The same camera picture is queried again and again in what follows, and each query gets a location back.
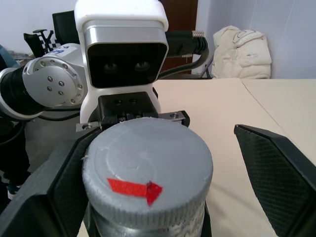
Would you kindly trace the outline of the brown wooden door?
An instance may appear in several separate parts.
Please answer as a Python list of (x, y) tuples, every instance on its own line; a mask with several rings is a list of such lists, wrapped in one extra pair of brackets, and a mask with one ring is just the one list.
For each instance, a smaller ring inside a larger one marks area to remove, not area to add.
[[(198, 0), (160, 0), (168, 19), (168, 31), (196, 29)], [(193, 58), (166, 58), (161, 71), (191, 63)]]

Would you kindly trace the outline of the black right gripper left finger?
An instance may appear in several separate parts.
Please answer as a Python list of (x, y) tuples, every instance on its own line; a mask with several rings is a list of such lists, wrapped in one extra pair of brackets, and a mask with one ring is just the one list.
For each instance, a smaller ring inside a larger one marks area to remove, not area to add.
[(0, 237), (77, 237), (88, 203), (83, 157), (100, 132), (82, 131), (56, 146), (0, 214)]

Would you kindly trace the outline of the grey folding chair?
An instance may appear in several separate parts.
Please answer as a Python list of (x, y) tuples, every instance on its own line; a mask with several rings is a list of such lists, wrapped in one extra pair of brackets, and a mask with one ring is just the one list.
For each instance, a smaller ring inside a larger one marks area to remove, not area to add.
[(209, 49), (207, 49), (197, 59), (197, 67), (202, 67), (202, 69), (196, 75), (198, 79), (213, 79), (213, 77), (210, 75), (209, 68), (213, 63), (214, 55), (209, 55), (210, 52)]

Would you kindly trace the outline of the cream white jacket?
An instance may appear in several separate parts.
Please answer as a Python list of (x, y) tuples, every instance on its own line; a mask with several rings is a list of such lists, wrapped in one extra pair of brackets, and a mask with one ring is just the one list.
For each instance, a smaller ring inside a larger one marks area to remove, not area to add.
[(211, 73), (215, 79), (269, 79), (272, 58), (267, 37), (255, 30), (227, 26), (213, 35)]

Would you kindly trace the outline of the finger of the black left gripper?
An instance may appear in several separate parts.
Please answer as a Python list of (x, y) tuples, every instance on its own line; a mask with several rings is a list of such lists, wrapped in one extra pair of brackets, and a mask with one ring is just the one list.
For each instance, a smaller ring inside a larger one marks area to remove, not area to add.
[[(190, 125), (190, 117), (189, 117), (189, 115), (187, 114), (186, 111), (181, 111), (181, 113), (184, 116), (184, 119), (182, 120), (181, 124), (186, 126), (186, 127), (189, 127), (189, 125)], [(205, 202), (205, 205), (204, 205), (204, 218), (203, 218), (202, 230), (201, 230), (200, 237), (212, 237), (210, 215), (209, 215), (209, 211), (208, 211), (206, 202)]]
[(90, 204), (90, 201), (88, 201), (85, 215), (83, 218), (83, 222), (87, 229), (87, 233), (89, 237), (100, 237), (100, 234), (97, 230), (97, 227), (94, 221), (93, 213), (94, 213), (93, 208)]

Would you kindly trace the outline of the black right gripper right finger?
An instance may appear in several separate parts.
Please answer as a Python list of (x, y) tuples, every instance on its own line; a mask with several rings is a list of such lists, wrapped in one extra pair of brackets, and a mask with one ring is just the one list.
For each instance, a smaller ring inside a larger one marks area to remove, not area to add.
[(278, 237), (316, 237), (316, 166), (285, 136), (237, 124), (252, 189)]

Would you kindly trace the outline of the person in dark clothes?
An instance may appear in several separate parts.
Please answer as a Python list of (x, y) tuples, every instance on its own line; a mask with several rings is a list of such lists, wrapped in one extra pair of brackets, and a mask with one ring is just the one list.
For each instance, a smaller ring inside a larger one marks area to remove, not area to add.
[(30, 176), (29, 157), (26, 152), (26, 122), (10, 121), (0, 114), (0, 206), (7, 206), (13, 196)]

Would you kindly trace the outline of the grey jar lid red arrow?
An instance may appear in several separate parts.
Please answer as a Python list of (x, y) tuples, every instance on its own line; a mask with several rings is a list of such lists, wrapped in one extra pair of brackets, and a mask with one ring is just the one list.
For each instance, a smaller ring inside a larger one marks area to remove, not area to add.
[[(213, 174), (211, 152), (189, 128), (159, 118), (112, 126), (89, 145), (82, 179), (92, 207), (110, 222), (156, 229), (191, 219), (204, 203)], [(153, 204), (114, 192), (109, 179), (162, 187)]]

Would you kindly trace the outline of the grey jar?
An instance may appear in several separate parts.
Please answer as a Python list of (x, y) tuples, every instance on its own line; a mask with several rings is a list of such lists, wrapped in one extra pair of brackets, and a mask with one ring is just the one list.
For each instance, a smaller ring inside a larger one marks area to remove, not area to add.
[(200, 237), (204, 218), (203, 203), (190, 221), (162, 229), (145, 230), (113, 224), (93, 208), (93, 217), (100, 237)]

